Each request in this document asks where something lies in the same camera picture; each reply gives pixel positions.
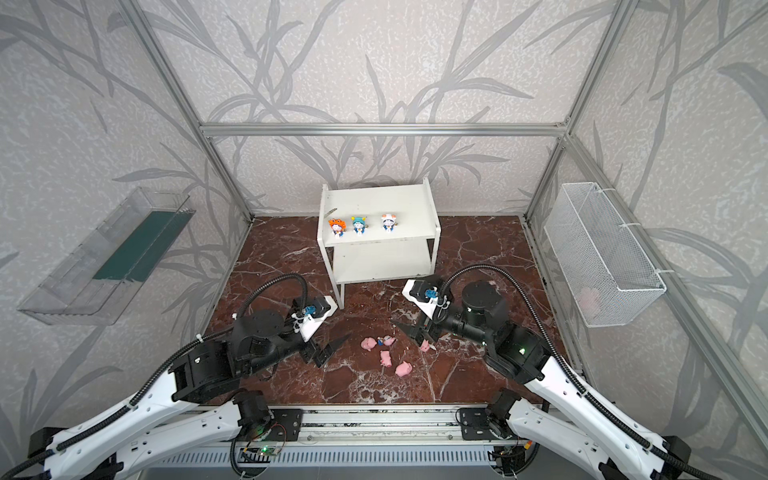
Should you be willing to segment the white hooded Doraemon figure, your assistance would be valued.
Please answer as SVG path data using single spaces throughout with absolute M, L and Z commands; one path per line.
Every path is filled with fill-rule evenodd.
M 387 232 L 393 232 L 397 225 L 397 217 L 394 214 L 384 214 L 381 217 L 382 227 Z

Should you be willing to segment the teal hooded Doraemon figure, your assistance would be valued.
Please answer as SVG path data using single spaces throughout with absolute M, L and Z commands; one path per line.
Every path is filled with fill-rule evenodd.
M 356 235 L 363 235 L 367 229 L 367 218 L 366 217 L 352 217 L 351 218 L 352 228 Z

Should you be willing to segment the orange hooded Doraemon figure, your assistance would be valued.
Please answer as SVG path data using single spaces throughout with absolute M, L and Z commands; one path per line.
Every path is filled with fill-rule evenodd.
M 328 221 L 329 227 L 333 235 L 337 238 L 341 238 L 346 232 L 346 223 L 342 219 L 333 218 Z

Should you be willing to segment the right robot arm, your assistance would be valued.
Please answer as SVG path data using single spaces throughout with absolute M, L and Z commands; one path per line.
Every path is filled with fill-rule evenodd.
M 402 293 L 422 315 L 401 330 L 416 343 L 435 343 L 450 333 L 481 345 L 484 361 L 505 378 L 539 396 L 558 416 L 520 395 L 502 390 L 486 408 L 502 439 L 531 440 L 595 479 L 676 479 L 690 457 L 677 437 L 641 426 L 582 382 L 545 339 L 509 319 L 507 301 L 486 281 L 467 285 L 460 300 L 441 294 L 437 276 L 411 279 Z

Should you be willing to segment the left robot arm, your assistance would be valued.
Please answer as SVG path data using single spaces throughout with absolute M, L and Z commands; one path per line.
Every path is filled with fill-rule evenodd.
M 274 419 L 262 393 L 242 379 L 293 355 L 323 366 L 345 343 L 312 339 L 334 307 L 296 318 L 260 310 L 171 355 L 131 397 L 75 427 L 37 432 L 29 459 L 5 478 L 40 465 L 40 479 L 127 479 L 178 453 L 215 441 L 260 437 Z

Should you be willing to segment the white two-tier metal shelf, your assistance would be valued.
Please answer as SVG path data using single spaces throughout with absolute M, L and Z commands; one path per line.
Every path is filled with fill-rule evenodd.
M 381 217 L 394 214 L 393 232 Z M 366 217 L 367 229 L 356 235 L 352 217 Z M 346 232 L 337 238 L 328 221 L 342 219 Z M 417 184 L 332 190 L 322 187 L 317 243 L 336 302 L 345 307 L 351 284 L 411 279 L 435 272 L 441 225 L 428 180 Z

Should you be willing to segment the green circuit board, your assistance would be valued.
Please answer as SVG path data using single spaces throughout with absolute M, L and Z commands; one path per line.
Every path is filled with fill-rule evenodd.
M 244 458 L 265 459 L 267 457 L 276 457 L 282 452 L 282 447 L 278 445 L 246 446 L 241 450 Z

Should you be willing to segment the pink toy in basket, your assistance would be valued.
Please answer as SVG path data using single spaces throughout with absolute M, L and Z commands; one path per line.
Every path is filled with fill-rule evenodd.
M 602 310 L 601 292 L 592 287 L 584 287 L 576 296 L 577 304 L 585 320 L 593 321 Z

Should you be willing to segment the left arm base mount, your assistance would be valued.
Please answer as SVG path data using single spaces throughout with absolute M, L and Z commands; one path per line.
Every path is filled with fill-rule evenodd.
M 302 427 L 304 411 L 299 408 L 278 408 L 271 411 L 271 419 L 248 431 L 242 429 L 238 441 L 296 442 Z

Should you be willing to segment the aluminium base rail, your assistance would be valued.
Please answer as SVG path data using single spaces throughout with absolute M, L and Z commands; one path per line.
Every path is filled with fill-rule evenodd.
M 459 428 L 455 420 L 457 409 L 320 410 L 316 413 L 303 410 L 300 433 L 317 424 L 322 428 L 357 429 L 364 434 L 379 436 L 402 433 L 407 437 L 417 437 L 434 428 Z M 183 421 L 153 429 L 144 428 L 118 452 L 158 458 L 210 442 L 233 440 L 242 429 L 250 431 L 269 421 L 271 411 L 261 401 L 229 402 Z M 488 405 L 486 412 L 492 423 L 506 427 L 514 437 L 519 435 L 550 446 L 560 442 L 570 445 L 584 440 L 611 451 L 631 448 L 633 430 L 628 423 L 621 420 L 617 413 L 597 411 L 591 404 L 580 405 L 575 410 L 577 426 L 549 415 L 524 398 L 507 403 L 497 401 Z

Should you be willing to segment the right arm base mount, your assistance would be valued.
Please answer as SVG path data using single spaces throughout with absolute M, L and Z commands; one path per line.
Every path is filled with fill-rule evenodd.
M 508 440 L 514 437 L 506 427 L 492 423 L 485 407 L 461 407 L 455 414 L 455 420 L 465 441 Z

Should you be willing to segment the clear plastic wall bin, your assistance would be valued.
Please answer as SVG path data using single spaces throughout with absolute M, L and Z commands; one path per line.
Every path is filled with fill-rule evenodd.
M 115 324 L 195 213 L 188 194 L 135 188 L 17 310 L 51 326 Z

